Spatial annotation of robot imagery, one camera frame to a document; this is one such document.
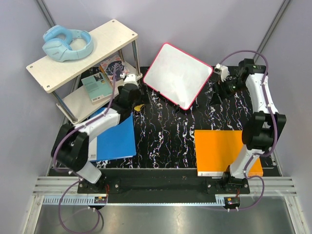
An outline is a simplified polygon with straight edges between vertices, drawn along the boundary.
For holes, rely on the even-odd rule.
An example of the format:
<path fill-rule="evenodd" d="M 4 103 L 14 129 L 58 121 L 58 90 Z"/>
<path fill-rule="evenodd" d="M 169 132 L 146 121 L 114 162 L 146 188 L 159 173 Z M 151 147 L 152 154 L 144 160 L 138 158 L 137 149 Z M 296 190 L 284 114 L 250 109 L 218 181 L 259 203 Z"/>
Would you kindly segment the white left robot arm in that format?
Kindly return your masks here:
<path fill-rule="evenodd" d="M 94 193 L 105 188 L 102 172 L 88 160 L 89 144 L 98 135 L 124 122 L 141 99 L 137 83 L 126 83 L 118 87 L 119 94 L 100 114 L 77 125 L 61 126 L 51 150 L 53 161 L 57 161 L 80 178 L 88 181 Z"/>

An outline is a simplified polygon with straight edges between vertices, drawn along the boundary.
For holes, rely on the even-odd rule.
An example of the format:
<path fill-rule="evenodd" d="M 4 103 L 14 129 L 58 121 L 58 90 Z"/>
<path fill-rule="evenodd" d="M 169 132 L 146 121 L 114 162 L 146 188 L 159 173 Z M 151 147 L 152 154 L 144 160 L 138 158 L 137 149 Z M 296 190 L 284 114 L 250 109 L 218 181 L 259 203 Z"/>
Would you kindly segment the pink framed whiteboard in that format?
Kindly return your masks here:
<path fill-rule="evenodd" d="M 165 43 L 143 82 L 181 109 L 188 110 L 212 73 L 212 66 Z"/>

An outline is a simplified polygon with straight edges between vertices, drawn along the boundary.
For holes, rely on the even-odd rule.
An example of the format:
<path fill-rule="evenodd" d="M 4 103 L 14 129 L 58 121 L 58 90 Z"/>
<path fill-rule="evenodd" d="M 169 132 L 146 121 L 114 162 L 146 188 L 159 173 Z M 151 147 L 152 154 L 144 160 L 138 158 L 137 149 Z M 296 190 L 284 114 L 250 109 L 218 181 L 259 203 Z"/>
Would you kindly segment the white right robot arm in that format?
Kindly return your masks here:
<path fill-rule="evenodd" d="M 220 78 L 213 84 L 210 105 L 220 105 L 235 93 L 248 90 L 253 114 L 243 127 L 243 147 L 237 159 L 227 167 L 220 179 L 207 181 L 207 192 L 210 194 L 249 193 L 248 172 L 259 157 L 271 155 L 287 120 L 273 103 L 267 65 L 256 65 L 253 59 L 245 58 L 238 67 L 235 77 L 230 76 L 227 66 L 217 64 L 214 67 Z"/>

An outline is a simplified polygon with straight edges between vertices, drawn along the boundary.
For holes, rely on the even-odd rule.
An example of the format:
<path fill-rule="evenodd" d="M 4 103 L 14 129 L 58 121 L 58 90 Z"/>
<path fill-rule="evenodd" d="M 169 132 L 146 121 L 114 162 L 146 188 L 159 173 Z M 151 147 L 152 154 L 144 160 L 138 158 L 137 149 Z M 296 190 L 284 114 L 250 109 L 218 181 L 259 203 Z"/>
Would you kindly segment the yellow whiteboard eraser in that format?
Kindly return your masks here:
<path fill-rule="evenodd" d="M 140 104 L 134 107 L 136 112 L 140 112 L 145 107 L 145 104 Z"/>

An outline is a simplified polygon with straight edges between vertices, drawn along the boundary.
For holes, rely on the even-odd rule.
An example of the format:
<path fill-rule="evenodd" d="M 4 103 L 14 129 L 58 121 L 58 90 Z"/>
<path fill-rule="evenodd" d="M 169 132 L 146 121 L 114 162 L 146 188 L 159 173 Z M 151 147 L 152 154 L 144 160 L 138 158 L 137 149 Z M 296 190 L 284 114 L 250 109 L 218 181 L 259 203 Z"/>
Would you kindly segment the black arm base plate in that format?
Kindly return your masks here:
<path fill-rule="evenodd" d="M 81 182 L 79 194 L 121 194 L 125 192 L 145 191 L 196 191 L 207 194 L 248 194 L 250 192 L 246 179 L 234 184 L 226 184 L 221 178 L 193 177 L 190 175 L 165 176 L 109 176 L 106 175 L 96 184 Z"/>

